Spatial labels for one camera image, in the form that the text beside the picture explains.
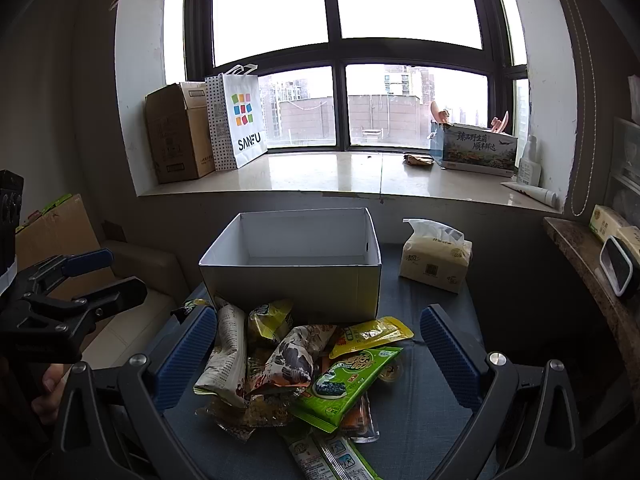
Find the tissue paper package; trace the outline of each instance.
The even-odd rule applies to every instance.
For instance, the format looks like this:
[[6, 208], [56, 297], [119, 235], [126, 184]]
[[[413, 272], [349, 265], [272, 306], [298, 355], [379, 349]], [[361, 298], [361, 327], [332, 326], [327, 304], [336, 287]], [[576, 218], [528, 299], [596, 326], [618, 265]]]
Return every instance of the tissue paper package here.
[[459, 292], [471, 260], [471, 242], [460, 231], [432, 220], [405, 218], [414, 234], [402, 248], [400, 276]]

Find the blue table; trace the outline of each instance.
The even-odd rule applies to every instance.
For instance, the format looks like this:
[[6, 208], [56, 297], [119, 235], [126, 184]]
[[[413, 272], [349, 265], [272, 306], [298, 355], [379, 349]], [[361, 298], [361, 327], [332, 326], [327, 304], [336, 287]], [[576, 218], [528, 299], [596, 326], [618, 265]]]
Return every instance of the blue table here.
[[[380, 429], [380, 439], [361, 444], [359, 451], [376, 473], [386, 480], [427, 478], [454, 443], [471, 411], [456, 402], [429, 349], [420, 336], [421, 311], [439, 303], [460, 330], [482, 343], [473, 301], [466, 283], [459, 294], [398, 277], [402, 247], [382, 245], [382, 283], [379, 316], [395, 316], [414, 331], [413, 340], [403, 346], [402, 376], [393, 384], [376, 381], [369, 389], [372, 415]], [[191, 298], [205, 297], [201, 284]], [[175, 327], [172, 318], [158, 335]], [[205, 362], [194, 374], [193, 384]], [[272, 428], [260, 428], [249, 442], [242, 444], [215, 422], [194, 414], [207, 403], [189, 388], [175, 408], [164, 416], [203, 473], [216, 480], [299, 479], [304, 476], [284, 442]], [[481, 478], [495, 473], [493, 457]]]

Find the screw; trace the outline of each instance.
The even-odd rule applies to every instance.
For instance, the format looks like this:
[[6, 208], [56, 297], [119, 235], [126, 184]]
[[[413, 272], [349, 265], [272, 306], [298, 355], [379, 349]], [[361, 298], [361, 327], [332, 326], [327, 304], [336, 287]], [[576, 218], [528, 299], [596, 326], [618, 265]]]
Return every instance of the screw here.
[[84, 361], [80, 361], [79, 363], [76, 363], [71, 367], [71, 373], [73, 374], [81, 374], [85, 370], [86, 370], [86, 363]]
[[549, 366], [551, 366], [551, 369], [555, 370], [556, 372], [561, 372], [562, 370], [564, 370], [562, 361], [559, 361], [558, 359], [551, 359]]
[[131, 366], [142, 366], [144, 363], [146, 363], [146, 355], [144, 354], [135, 354], [129, 358]]
[[496, 366], [502, 366], [507, 362], [507, 358], [500, 352], [494, 352], [489, 355], [489, 361], [491, 361]]

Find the white marble window sill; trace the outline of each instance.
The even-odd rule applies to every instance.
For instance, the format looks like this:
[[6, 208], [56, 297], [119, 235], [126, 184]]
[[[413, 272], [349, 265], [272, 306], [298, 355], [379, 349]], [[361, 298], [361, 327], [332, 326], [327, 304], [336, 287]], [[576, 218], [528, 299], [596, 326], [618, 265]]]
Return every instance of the white marble window sill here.
[[306, 152], [266, 154], [239, 170], [161, 184], [146, 193], [317, 191], [345, 196], [423, 196], [472, 200], [553, 212], [500, 183], [503, 176], [408, 166], [401, 153]]

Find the open white box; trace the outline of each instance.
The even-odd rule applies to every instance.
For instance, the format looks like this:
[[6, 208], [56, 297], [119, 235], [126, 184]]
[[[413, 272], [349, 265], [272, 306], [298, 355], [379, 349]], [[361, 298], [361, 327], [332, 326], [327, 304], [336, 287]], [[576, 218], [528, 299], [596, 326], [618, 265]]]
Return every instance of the open white box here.
[[296, 323], [374, 319], [381, 270], [366, 208], [240, 213], [200, 260], [210, 295], [245, 311], [289, 298]]

